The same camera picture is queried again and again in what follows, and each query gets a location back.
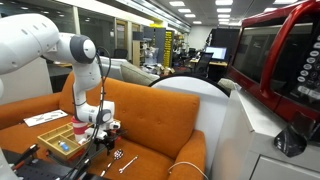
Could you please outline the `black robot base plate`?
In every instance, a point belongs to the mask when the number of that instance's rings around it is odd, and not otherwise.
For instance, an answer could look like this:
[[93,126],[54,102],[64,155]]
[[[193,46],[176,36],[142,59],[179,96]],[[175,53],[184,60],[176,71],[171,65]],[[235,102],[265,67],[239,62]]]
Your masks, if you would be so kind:
[[35,157],[36,151],[30,151],[20,164],[19,153],[0,149],[0,180],[105,180],[94,174],[84,171],[75,178],[74,172],[69,178],[64,179],[71,168],[60,164],[46,162]]

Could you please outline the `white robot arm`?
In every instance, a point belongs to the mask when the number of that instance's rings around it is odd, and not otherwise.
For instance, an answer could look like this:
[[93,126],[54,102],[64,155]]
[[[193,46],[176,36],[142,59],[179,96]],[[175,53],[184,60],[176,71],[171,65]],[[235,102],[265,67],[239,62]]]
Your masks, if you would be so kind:
[[41,14],[1,18],[0,74],[14,72],[39,57],[72,65],[75,118],[93,123],[95,127],[86,133],[94,141],[111,147],[120,128],[114,120],[115,104],[104,99],[97,106],[87,103],[86,92],[103,87],[106,80],[93,41],[86,35],[61,32],[52,20]]

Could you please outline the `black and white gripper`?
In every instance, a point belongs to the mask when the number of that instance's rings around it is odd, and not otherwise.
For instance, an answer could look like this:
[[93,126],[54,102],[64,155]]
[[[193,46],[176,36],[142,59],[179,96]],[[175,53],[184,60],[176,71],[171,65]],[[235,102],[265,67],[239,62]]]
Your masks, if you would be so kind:
[[96,149],[99,149],[100,145],[103,145],[107,150],[112,150],[119,136],[120,128],[121,123],[115,120],[100,126],[91,125],[85,130],[85,135],[93,141]]

